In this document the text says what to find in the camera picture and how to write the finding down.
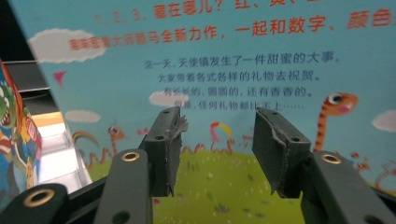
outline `children's picture book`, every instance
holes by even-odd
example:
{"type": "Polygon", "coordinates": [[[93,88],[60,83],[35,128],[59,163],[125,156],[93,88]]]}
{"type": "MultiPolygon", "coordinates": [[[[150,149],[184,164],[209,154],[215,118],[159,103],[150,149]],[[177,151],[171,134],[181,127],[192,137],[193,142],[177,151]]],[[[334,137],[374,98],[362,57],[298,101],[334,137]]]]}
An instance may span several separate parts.
{"type": "Polygon", "coordinates": [[[254,157],[257,107],[396,195],[396,3],[9,0],[92,180],[166,107],[183,133],[156,223],[303,223],[254,157]]]}
{"type": "Polygon", "coordinates": [[[38,182],[41,135],[0,60],[0,212],[38,182]]]}

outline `cartoon dinosaur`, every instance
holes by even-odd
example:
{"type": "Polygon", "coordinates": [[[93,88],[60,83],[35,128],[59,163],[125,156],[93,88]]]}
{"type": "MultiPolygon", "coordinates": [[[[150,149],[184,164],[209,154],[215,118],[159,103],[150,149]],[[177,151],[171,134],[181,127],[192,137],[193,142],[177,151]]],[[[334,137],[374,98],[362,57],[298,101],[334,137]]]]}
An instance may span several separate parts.
{"type": "Polygon", "coordinates": [[[34,184],[34,169],[41,155],[41,138],[31,115],[2,64],[5,80],[0,81],[0,169],[7,180],[0,183],[4,195],[15,197],[34,184]]]}
{"type": "Polygon", "coordinates": [[[314,152],[322,150],[326,136],[327,117],[343,116],[351,112],[357,103],[358,97],[350,93],[335,92],[327,97],[322,104],[318,118],[318,135],[314,152]]]}
{"type": "MultiPolygon", "coordinates": [[[[112,153],[110,152],[110,150],[108,150],[107,147],[104,147],[102,149],[102,158],[100,160],[96,156],[96,154],[90,153],[90,163],[88,163],[88,164],[85,163],[87,168],[91,168],[95,162],[99,162],[99,163],[103,164],[103,163],[105,163],[107,158],[113,159],[113,157],[118,153],[118,147],[117,147],[116,142],[125,138],[125,134],[124,134],[123,130],[119,126],[115,125],[115,126],[109,127],[107,132],[108,132],[108,135],[110,136],[110,140],[111,140],[111,147],[113,149],[112,153]]],[[[86,132],[73,133],[74,144],[76,144],[77,140],[81,137],[86,137],[86,138],[90,139],[99,147],[99,141],[93,135],[91,135],[90,133],[86,133],[86,132]]]]}

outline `brass screw hole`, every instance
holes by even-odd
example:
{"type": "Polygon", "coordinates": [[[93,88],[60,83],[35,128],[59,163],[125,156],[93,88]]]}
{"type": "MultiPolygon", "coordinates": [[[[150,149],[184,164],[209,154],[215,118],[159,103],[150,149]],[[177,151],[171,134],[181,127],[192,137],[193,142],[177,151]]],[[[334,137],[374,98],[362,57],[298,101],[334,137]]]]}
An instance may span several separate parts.
{"type": "Polygon", "coordinates": [[[29,194],[23,204],[26,207],[37,207],[47,203],[54,195],[55,191],[53,189],[39,189],[29,194]]]}
{"type": "Polygon", "coordinates": [[[323,154],[323,155],[321,156],[321,158],[322,158],[324,161],[328,162],[328,163],[332,163],[332,164],[340,164],[340,163],[341,163],[340,158],[338,158],[338,157],[336,157],[336,156],[334,156],[334,155],[323,154]]]}
{"type": "Polygon", "coordinates": [[[139,153],[137,152],[127,152],[122,155],[123,161],[135,161],[139,159],[139,153]]]}

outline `cartoon snake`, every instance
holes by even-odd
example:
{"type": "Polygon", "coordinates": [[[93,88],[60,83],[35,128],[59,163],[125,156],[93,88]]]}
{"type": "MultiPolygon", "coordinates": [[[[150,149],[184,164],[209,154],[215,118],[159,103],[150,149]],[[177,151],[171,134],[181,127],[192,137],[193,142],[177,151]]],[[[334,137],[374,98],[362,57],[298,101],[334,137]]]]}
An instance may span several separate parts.
{"type": "MultiPolygon", "coordinates": [[[[90,163],[85,163],[87,168],[91,168],[95,162],[99,162],[101,164],[106,162],[107,158],[112,159],[118,153],[118,147],[116,141],[125,138],[125,134],[119,126],[111,126],[108,128],[108,134],[111,140],[111,147],[113,149],[113,153],[111,153],[107,147],[102,149],[102,158],[99,158],[94,153],[90,153],[90,163]]],[[[73,142],[76,144],[77,140],[81,137],[85,137],[93,141],[99,147],[99,141],[90,133],[86,132],[76,132],[73,133],[73,142]]]]}
{"type": "Polygon", "coordinates": [[[322,150],[326,136],[327,117],[343,116],[351,112],[357,103],[358,97],[350,93],[334,92],[327,97],[322,104],[318,118],[318,135],[314,152],[322,150]]]}

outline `white cloud illustration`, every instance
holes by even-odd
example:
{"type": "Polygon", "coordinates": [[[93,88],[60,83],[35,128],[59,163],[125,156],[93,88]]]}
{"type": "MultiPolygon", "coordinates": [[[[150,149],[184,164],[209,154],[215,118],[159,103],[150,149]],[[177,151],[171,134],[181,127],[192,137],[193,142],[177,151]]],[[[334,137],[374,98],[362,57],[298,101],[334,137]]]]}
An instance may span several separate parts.
{"type": "Polygon", "coordinates": [[[189,101],[189,95],[175,92],[155,91],[148,99],[153,105],[183,106],[189,101]]]}
{"type": "Polygon", "coordinates": [[[373,125],[382,131],[396,133],[396,110],[387,110],[373,119],[373,125]]]}
{"type": "Polygon", "coordinates": [[[65,118],[74,122],[95,123],[99,121],[100,116],[91,111],[71,110],[66,112],[65,118]]]}
{"type": "Polygon", "coordinates": [[[103,55],[106,48],[95,40],[83,30],[51,29],[35,34],[28,43],[39,63],[71,63],[103,55]]]}

